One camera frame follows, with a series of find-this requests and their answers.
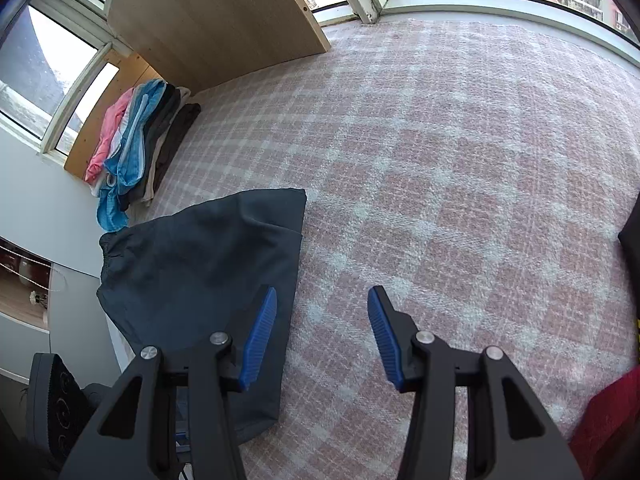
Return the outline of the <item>light blue garment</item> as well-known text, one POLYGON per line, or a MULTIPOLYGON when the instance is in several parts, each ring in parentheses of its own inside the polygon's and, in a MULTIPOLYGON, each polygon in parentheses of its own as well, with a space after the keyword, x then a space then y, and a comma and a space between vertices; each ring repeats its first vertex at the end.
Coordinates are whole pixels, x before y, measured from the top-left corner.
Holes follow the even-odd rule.
POLYGON ((118 211, 117 199, 130 191, 142 178, 144 141, 142 129, 155 110, 167 82, 151 79, 141 84, 140 93, 132 99, 128 126, 118 153, 104 162, 106 178, 99 188, 96 221, 105 232, 126 228, 126 212, 118 211))

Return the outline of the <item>white shirt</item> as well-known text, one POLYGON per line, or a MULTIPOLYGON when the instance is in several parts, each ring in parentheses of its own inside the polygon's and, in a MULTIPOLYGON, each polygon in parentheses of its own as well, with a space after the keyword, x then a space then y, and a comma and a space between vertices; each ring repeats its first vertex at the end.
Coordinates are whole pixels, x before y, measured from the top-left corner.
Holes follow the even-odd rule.
MULTIPOLYGON (((132 87, 132 88, 134 88, 134 94, 132 95, 132 99, 133 99, 140 93, 141 84, 138 84, 137 87, 132 87)), ((131 101, 130 101, 127 109, 126 109, 124 118, 122 118, 122 122, 120 123, 119 127, 117 128, 117 130, 115 132, 114 138, 113 138, 112 143, 111 143, 111 149, 110 149, 110 152, 108 153, 106 159, 108 159, 108 158, 114 156, 115 154, 117 154, 118 150, 120 149, 120 144, 122 144, 122 137, 124 136, 124 132, 125 132, 127 126, 128 126, 128 122, 129 122, 129 115, 130 115, 130 108, 131 108, 132 99, 131 99, 131 101)), ((100 172, 99 177, 94 181, 94 183, 93 184, 88 184, 85 181, 89 185, 90 192, 91 192, 91 195, 93 197, 96 197, 96 196, 99 195, 99 188, 104 183, 105 178, 106 178, 106 173, 105 173, 104 163, 103 163, 102 171, 100 172)))

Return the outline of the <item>black garment with yellow stripes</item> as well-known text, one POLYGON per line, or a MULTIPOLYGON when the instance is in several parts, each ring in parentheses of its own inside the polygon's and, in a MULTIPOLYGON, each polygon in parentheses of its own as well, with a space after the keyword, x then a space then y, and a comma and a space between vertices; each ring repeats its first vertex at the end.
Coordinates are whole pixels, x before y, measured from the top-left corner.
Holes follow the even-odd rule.
POLYGON ((634 296, 634 308, 636 309, 636 326, 639 326, 639 209, 632 211, 623 229, 618 233, 618 240, 623 251, 623 256, 631 284, 632 296, 634 296))

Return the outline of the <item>dark red garment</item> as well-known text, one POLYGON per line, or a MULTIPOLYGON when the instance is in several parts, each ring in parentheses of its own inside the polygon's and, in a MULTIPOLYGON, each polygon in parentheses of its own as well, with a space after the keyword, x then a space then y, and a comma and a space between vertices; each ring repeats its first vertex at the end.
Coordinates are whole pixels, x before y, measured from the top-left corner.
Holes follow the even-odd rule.
POLYGON ((639 367, 593 396, 570 438, 570 450, 585 479, 613 465, 639 426, 639 367))

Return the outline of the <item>pink plaid table cloth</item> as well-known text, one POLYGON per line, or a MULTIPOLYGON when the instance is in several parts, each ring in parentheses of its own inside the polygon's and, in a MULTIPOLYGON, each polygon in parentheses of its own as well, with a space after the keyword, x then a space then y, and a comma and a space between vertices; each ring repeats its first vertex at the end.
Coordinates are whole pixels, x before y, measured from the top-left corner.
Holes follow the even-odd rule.
POLYGON ((198 95, 149 218, 307 195, 277 426, 252 479, 391 479, 411 396, 367 317, 382 285, 454 347, 503 348, 563 434, 637 363, 617 235, 639 191, 639 72, 534 24, 401 18, 198 95))

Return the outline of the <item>light pine wooden panel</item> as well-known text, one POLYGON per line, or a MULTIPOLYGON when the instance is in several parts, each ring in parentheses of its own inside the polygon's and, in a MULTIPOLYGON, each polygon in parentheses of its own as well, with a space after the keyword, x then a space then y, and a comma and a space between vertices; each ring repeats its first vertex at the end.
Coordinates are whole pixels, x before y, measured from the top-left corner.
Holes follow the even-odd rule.
POLYGON ((98 144, 106 110, 129 88, 160 78, 160 74, 136 52, 124 58, 112 49, 107 52, 105 61, 114 65, 117 73, 99 94, 99 99, 80 128, 64 164, 64 169, 80 180, 85 177, 86 168, 98 144))

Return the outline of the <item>white window frame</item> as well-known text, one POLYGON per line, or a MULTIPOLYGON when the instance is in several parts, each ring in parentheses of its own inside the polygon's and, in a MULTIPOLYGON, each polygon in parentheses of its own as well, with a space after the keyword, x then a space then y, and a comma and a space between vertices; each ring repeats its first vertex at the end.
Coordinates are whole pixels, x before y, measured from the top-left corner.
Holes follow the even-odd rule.
POLYGON ((1 0, 1 129, 79 172, 99 114, 154 76, 195 91, 326 52, 326 25, 410 12, 512 16, 639 58, 627 0, 1 0))

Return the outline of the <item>dark grey trousers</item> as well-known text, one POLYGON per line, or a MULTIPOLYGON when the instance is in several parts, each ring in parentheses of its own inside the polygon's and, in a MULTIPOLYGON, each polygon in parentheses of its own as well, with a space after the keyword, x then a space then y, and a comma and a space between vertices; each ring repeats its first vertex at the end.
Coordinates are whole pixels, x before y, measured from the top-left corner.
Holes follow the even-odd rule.
POLYGON ((297 284, 306 194, 243 191, 100 238, 102 309, 136 351, 191 348, 223 330, 262 285, 278 308, 256 382, 230 398, 245 443, 279 419, 283 369, 297 284))

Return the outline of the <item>pink shirt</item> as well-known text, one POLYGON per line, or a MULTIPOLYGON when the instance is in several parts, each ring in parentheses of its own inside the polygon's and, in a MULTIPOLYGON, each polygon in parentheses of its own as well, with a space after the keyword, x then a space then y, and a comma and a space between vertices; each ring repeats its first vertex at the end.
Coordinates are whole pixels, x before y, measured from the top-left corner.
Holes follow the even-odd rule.
POLYGON ((85 172, 84 180, 88 184, 93 184, 99 177, 104 160, 110 152, 115 132, 122 122, 122 118, 124 118, 133 94, 134 88, 129 88, 106 110, 100 128, 98 144, 96 144, 96 149, 88 162, 85 172))

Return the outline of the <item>dark brown folded clothes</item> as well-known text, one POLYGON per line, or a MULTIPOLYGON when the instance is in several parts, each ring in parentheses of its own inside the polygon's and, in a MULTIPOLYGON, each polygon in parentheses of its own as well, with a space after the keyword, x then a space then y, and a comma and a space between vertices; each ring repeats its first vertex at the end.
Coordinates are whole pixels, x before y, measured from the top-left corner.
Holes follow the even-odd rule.
POLYGON ((160 102, 143 126, 144 168, 141 180, 117 199, 118 211, 130 205, 149 205, 177 153, 186 133, 201 113, 201 105, 188 104, 191 91, 168 84, 160 102))

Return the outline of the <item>large brown wooden board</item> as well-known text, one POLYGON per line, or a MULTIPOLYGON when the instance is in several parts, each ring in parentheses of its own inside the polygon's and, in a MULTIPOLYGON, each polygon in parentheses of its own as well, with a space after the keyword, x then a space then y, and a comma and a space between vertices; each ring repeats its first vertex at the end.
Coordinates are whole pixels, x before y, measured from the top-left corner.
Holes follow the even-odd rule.
POLYGON ((106 0, 111 30, 195 92, 329 51, 305 0, 106 0))

